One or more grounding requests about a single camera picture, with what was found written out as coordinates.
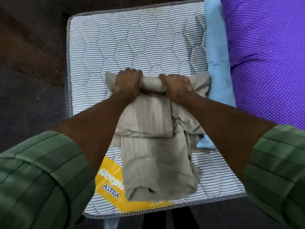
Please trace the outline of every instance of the light blue towel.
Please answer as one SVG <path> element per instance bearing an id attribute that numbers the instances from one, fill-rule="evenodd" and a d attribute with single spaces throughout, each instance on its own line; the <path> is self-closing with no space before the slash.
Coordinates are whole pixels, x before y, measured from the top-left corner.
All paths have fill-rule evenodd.
<path id="1" fill-rule="evenodd" d="M 206 0 L 204 7 L 207 22 L 207 62 L 211 76 L 211 90 L 208 98 L 236 107 L 221 3 L 219 0 Z M 197 146 L 216 149 L 207 135 L 200 139 Z"/>

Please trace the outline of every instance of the hand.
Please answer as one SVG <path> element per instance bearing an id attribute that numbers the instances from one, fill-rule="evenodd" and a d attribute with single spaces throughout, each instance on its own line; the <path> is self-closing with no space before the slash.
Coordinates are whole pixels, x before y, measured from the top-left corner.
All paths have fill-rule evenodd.
<path id="1" fill-rule="evenodd" d="M 159 79 L 166 87 L 168 98 L 177 104 L 181 104 L 186 92 L 193 91 L 190 80 L 186 76 L 160 74 Z"/>
<path id="2" fill-rule="evenodd" d="M 140 81 L 143 76 L 141 70 L 126 68 L 116 76 L 114 92 L 122 92 L 126 97 L 134 100 L 140 94 Z"/>

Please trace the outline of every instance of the yellow packaging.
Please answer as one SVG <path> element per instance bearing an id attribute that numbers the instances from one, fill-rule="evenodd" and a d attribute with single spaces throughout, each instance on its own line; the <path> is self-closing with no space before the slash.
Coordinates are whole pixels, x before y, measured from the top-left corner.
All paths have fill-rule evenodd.
<path id="1" fill-rule="evenodd" d="M 122 167 L 105 157 L 95 177 L 95 192 L 103 196 L 120 211 L 127 213 L 171 205 L 168 201 L 127 201 L 124 193 Z"/>

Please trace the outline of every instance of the white striped mattress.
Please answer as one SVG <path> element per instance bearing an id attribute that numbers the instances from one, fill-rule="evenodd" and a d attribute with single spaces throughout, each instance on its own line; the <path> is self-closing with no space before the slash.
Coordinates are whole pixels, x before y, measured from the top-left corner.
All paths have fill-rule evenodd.
<path id="1" fill-rule="evenodd" d="M 204 0 L 73 16 L 67 29 L 70 116 L 110 96 L 106 71 L 118 73 L 132 67 L 146 76 L 189 76 L 206 71 L 205 33 Z M 106 156 L 122 165 L 120 148 L 109 148 Z M 244 196 L 242 183 L 218 151 L 193 153 L 192 158 L 203 172 L 198 191 L 172 201 L 172 208 Z M 85 215 L 108 218 L 127 214 L 95 194 Z"/>

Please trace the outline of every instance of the dark floor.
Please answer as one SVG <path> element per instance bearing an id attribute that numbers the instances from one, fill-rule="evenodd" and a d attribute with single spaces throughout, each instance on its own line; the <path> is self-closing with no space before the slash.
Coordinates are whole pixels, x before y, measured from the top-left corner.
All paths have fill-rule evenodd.
<path id="1" fill-rule="evenodd" d="M 70 15 L 168 1 L 177 0 L 0 0 L 0 151 L 66 117 L 65 28 Z M 200 228 L 282 228 L 246 198 L 191 210 Z M 118 228 L 138 228 L 140 221 L 141 216 L 125 217 Z M 84 220 L 78 228 L 103 226 Z"/>

